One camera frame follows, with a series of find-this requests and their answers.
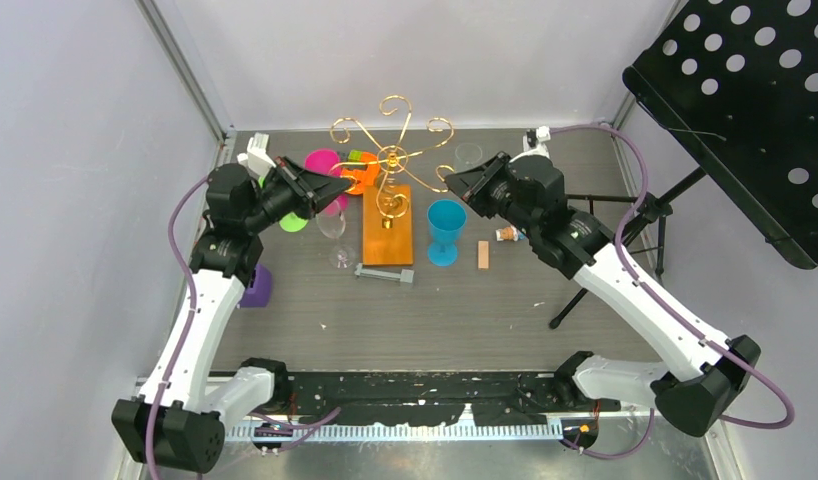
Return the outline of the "blue plastic wine glass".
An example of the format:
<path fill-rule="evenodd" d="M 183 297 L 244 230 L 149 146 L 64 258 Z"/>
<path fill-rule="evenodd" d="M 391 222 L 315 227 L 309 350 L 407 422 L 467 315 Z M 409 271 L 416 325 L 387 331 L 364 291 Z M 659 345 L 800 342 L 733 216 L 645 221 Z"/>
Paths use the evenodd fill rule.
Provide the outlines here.
<path fill-rule="evenodd" d="M 441 199 L 427 210 L 431 244 L 427 249 L 429 261 L 438 267 L 453 265 L 458 258 L 456 245 L 467 222 L 467 212 L 456 201 Z"/>

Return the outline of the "green plastic wine glass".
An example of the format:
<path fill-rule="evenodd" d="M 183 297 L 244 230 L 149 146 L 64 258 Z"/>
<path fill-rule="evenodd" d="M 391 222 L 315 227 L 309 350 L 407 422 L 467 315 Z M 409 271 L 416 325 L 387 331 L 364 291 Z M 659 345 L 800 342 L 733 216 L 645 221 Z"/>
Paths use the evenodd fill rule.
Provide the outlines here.
<path fill-rule="evenodd" d="M 259 211 L 272 224 L 290 233 L 299 232 L 308 221 L 295 212 L 299 205 L 299 196 L 292 186 L 281 178 L 258 180 L 260 188 Z"/>

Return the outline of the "gold wire wine glass rack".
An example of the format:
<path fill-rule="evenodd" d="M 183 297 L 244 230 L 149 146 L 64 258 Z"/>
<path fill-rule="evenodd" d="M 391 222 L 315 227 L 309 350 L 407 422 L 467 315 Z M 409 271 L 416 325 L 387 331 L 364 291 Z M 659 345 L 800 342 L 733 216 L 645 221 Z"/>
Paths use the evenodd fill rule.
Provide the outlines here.
<path fill-rule="evenodd" d="M 452 122 L 444 117 L 432 117 L 426 122 L 426 130 L 441 134 L 437 143 L 411 151 L 403 146 L 410 126 L 413 107 L 402 95 L 389 95 L 379 103 L 380 114 L 391 117 L 399 110 L 405 113 L 397 139 L 384 143 L 358 119 L 341 117 L 329 128 L 331 140 L 346 144 L 351 134 L 358 131 L 372 143 L 372 153 L 377 156 L 380 173 L 371 187 L 366 187 L 362 197 L 361 263 L 374 267 L 406 267 L 415 263 L 413 200 L 411 187 L 399 179 L 406 176 L 417 185 L 434 193 L 445 193 L 445 188 L 435 187 L 422 180 L 410 169 L 411 161 L 423 154 L 447 145 L 455 136 Z"/>

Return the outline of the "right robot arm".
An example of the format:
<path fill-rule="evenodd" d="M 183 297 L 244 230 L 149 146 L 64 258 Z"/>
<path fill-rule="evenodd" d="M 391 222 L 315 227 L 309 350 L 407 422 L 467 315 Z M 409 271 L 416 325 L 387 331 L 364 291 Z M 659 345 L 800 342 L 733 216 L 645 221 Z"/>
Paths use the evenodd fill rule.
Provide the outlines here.
<path fill-rule="evenodd" d="M 444 178 L 480 216 L 499 216 L 526 236 L 539 260 L 610 306 L 657 353 L 656 363 L 573 354 L 554 374 L 569 410 L 612 399 L 658 411 L 677 430 L 703 436 L 747 384 L 758 344 L 695 318 L 651 278 L 592 214 L 571 207 L 564 176 L 546 155 L 499 153 Z"/>

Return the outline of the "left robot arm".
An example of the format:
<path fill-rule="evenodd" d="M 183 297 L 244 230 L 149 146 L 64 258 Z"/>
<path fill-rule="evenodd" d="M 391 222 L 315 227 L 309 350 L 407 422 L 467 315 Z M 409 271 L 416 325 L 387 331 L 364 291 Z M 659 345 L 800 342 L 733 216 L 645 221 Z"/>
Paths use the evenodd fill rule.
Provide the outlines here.
<path fill-rule="evenodd" d="M 151 478 L 162 469 L 203 476 L 217 464 L 228 431 L 259 411 L 283 412 L 292 385 L 281 361 L 249 358 L 232 378 L 206 385 L 231 315 L 257 273 L 261 233 L 294 213 L 311 219 L 351 187 L 350 180 L 313 172 L 286 157 L 271 160 L 263 180 L 239 163 L 223 164 L 200 179 L 206 227 L 183 257 L 168 241 L 184 273 L 186 292 L 156 366 L 130 399 L 112 410 L 127 452 Z"/>

